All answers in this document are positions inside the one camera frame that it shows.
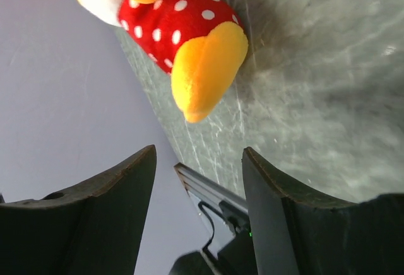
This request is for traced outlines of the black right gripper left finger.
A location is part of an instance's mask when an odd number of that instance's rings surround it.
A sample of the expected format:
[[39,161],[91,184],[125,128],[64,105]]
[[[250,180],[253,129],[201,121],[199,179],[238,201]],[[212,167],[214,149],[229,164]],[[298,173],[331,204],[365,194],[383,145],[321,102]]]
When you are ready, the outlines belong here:
[[150,203],[157,152],[40,200],[1,204],[2,274],[132,274]]

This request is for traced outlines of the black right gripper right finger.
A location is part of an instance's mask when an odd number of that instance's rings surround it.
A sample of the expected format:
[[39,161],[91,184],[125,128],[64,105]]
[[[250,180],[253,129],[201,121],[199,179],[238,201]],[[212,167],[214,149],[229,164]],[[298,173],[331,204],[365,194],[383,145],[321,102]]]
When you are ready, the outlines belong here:
[[250,147],[242,178],[260,274],[403,273],[403,194],[344,201]]

